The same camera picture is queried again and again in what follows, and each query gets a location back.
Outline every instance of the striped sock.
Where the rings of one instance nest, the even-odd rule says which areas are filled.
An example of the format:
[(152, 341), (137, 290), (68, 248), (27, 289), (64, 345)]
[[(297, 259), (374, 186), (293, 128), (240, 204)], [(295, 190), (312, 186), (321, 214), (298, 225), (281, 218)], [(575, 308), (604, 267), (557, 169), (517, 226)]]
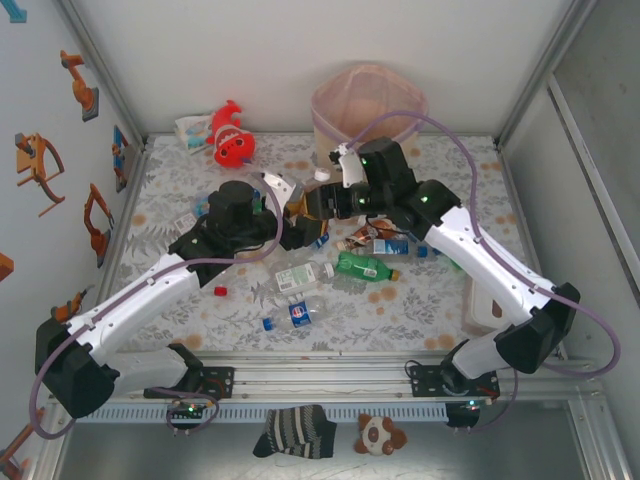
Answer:
[(269, 410), (253, 454), (264, 458), (276, 452), (304, 458), (333, 456), (336, 424), (320, 405)]

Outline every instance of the bottle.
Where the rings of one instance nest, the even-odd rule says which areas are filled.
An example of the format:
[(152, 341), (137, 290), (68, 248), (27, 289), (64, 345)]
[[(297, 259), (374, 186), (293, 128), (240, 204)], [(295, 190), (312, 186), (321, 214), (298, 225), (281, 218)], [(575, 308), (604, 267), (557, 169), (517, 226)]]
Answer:
[(271, 330), (295, 330), (329, 316), (329, 310), (322, 297), (305, 298), (302, 302), (282, 307), (270, 317), (262, 319), (262, 326)]
[(315, 252), (317, 250), (320, 250), (323, 247), (323, 245), (328, 241), (329, 241), (329, 232), (326, 232), (324, 235), (318, 238), (315, 242), (309, 245), (308, 248), (310, 248), (312, 252)]
[(429, 253), (426, 245), (418, 245), (409, 240), (385, 240), (376, 238), (362, 247), (352, 250), (358, 255), (389, 255), (396, 258), (425, 258)]
[(333, 265), (325, 263), (322, 266), (316, 262), (306, 262), (302, 265), (287, 266), (276, 262), (272, 266), (278, 289), (283, 295), (294, 295), (314, 289), (325, 279), (333, 278)]
[(326, 168), (316, 168), (313, 172), (313, 178), (305, 183), (296, 182), (296, 186), (287, 201), (287, 209), (291, 215), (297, 215), (302, 208), (304, 195), (331, 178), (331, 172)]
[(316, 168), (313, 172), (313, 178), (304, 184), (304, 191), (310, 192), (314, 188), (319, 187), (323, 183), (331, 180), (331, 172), (326, 168)]
[(369, 282), (382, 280), (395, 282), (400, 278), (400, 272), (388, 268), (377, 258), (355, 255), (351, 252), (340, 252), (336, 270)]

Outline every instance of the brown plush toy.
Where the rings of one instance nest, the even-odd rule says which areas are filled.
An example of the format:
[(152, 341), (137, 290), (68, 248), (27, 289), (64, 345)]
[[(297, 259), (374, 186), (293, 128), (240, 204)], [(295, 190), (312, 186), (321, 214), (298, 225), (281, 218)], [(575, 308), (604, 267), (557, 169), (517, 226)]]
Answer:
[(358, 417), (360, 438), (355, 444), (358, 453), (371, 455), (391, 455), (394, 450), (404, 447), (407, 436), (393, 426), (389, 417), (372, 417), (361, 413)]

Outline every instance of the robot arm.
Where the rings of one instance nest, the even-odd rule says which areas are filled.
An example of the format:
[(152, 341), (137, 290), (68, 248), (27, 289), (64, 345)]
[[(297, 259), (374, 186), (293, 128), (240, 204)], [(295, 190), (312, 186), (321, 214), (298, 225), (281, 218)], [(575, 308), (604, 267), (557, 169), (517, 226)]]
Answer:
[[(275, 175), (265, 174), (264, 180), (275, 189), (278, 204), (284, 205), (293, 187)], [(45, 385), (73, 418), (94, 412), (114, 393), (149, 387), (197, 390), (202, 363), (182, 345), (170, 345), (156, 352), (116, 352), (170, 304), (204, 287), (229, 267), (229, 264), (182, 267), (178, 264), (201, 258), (232, 259), (244, 248), (274, 239), (276, 215), (272, 210), (254, 213), (253, 196), (254, 189), (247, 183), (223, 184), (209, 196), (209, 213), (170, 245), (168, 253), (137, 280), (65, 324), (51, 318), (38, 328), (36, 372), (59, 345), (81, 328), (89, 327), (44, 374)], [(171, 267), (175, 268), (156, 277)], [(103, 316), (94, 323), (96, 315)]]
[[(507, 271), (475, 238), (469, 211), (436, 180), (417, 182), (400, 145), (388, 138), (365, 143), (357, 155), (339, 148), (331, 160), (343, 172), (342, 184), (308, 194), (307, 211), (317, 218), (386, 214), (399, 228), (445, 253), (483, 286), (510, 324), (500, 331), (464, 341), (443, 361), (442, 377), (454, 391), (482, 374), (513, 367), (533, 373), (567, 335), (575, 311), (551, 300)], [(367, 183), (359, 180), (366, 177)], [(536, 287), (577, 302), (569, 283), (556, 287), (523, 265), (491, 236), (482, 238), (500, 259)]]

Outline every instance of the red stuffed fish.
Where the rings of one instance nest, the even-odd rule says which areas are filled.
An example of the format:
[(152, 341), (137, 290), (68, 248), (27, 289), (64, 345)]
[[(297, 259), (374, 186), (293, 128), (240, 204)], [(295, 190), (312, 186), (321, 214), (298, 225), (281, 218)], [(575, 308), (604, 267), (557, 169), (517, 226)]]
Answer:
[(242, 112), (233, 100), (213, 115), (211, 121), (212, 135), (207, 143), (215, 146), (213, 157), (223, 167), (239, 168), (251, 163), (251, 157), (256, 149), (256, 141), (246, 130), (241, 130), (240, 119), (232, 119), (235, 113)]

